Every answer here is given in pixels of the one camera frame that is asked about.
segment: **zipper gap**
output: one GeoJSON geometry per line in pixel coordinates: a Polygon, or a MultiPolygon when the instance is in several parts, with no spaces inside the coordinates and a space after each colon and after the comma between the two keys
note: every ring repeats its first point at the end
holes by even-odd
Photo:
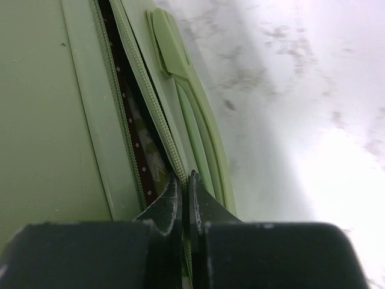
{"type": "MultiPolygon", "coordinates": [[[[167,119],[165,118],[164,110],[159,101],[159,96],[157,95],[154,89],[155,86],[150,77],[149,70],[145,64],[140,48],[138,47],[138,43],[135,39],[135,34],[131,30],[130,24],[127,23],[128,19],[126,18],[125,9],[123,7],[123,4],[119,0],[110,0],[109,4],[110,8],[112,8],[112,11],[114,13],[114,19],[116,21],[117,27],[119,28],[119,32],[121,32],[122,34],[122,37],[120,39],[121,43],[124,49],[127,49],[125,52],[128,51],[127,55],[125,53],[123,58],[127,59],[128,57],[130,57],[129,59],[134,61],[133,66],[135,66],[135,68],[138,68],[138,77],[140,82],[135,83],[139,84],[140,87],[144,90],[144,96],[146,97],[146,101],[149,103],[148,107],[146,104],[144,104],[143,107],[146,107],[146,109],[148,108],[148,110],[150,110],[151,115],[154,117],[156,127],[161,131],[162,141],[165,143],[167,153],[170,157],[170,159],[166,157],[165,160],[169,160],[172,163],[172,168],[174,168],[176,175],[180,179],[180,183],[182,186],[182,194],[184,198],[187,199],[188,176],[186,174],[185,169],[183,168],[183,163],[180,158],[179,151],[174,142],[167,119]]],[[[183,234],[185,233],[185,231],[188,232],[188,228],[183,225],[183,234]]],[[[186,235],[186,238],[184,239],[183,243],[186,252],[188,272],[190,278],[192,278],[191,242],[189,240],[189,234],[186,235]]]]}
{"type": "Polygon", "coordinates": [[[127,142],[133,150],[131,160],[134,158],[133,165],[140,179],[143,207],[147,207],[162,193],[172,168],[126,57],[111,5],[106,0],[98,0],[98,4],[112,52],[113,73],[119,83],[117,97],[124,108],[118,113],[125,114],[123,122],[129,130],[127,142]]]}

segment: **green panel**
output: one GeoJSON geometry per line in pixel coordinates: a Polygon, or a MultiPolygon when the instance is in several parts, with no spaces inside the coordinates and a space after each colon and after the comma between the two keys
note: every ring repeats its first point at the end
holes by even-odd
{"type": "Polygon", "coordinates": [[[123,138],[127,120],[122,118],[124,108],[121,100],[119,104],[121,96],[116,75],[113,75],[115,66],[110,62],[113,60],[109,43],[106,46],[103,41],[99,42],[98,32],[102,34],[103,29],[93,17],[92,9],[96,9],[93,1],[62,0],[62,3],[84,111],[109,208],[114,220],[132,220],[141,212],[139,190],[137,193],[132,177],[137,167],[133,151],[132,163],[129,161],[132,144],[128,127],[127,143],[123,138]]]}
{"type": "Polygon", "coordinates": [[[185,119],[188,136],[190,138],[192,151],[194,152],[194,156],[197,162],[199,174],[203,179],[203,183],[205,184],[207,191],[213,197],[215,197],[210,169],[207,164],[205,149],[200,138],[199,128],[194,116],[193,109],[191,108],[190,102],[184,89],[178,83],[176,83],[176,90],[178,91],[180,106],[182,107],[183,117],[185,119]]]}
{"type": "MultiPolygon", "coordinates": [[[[165,10],[156,8],[152,12],[152,21],[164,66],[176,84],[180,86],[179,93],[183,90],[191,104],[205,150],[215,197],[230,212],[235,214],[235,200],[221,136],[199,76],[180,37],[174,17],[165,10]]],[[[188,126],[191,125],[195,126],[193,120],[188,121],[188,126]]],[[[189,127],[188,131],[192,132],[196,129],[189,127]]],[[[198,151],[197,142],[193,140],[191,142],[198,151]]]]}
{"type": "Polygon", "coordinates": [[[20,226],[109,220],[59,0],[0,9],[0,248],[20,226]]]}

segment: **green suitcase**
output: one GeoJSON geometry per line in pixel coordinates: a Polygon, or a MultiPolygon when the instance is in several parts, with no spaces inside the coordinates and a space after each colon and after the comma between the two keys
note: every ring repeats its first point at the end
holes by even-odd
{"type": "Polygon", "coordinates": [[[30,222],[132,220],[172,172],[186,192],[198,171],[235,214],[220,134],[173,17],[151,0],[109,3],[132,74],[123,82],[97,1],[2,3],[12,33],[0,28],[0,247],[30,222]],[[163,165],[142,167],[138,148],[163,165]]]}

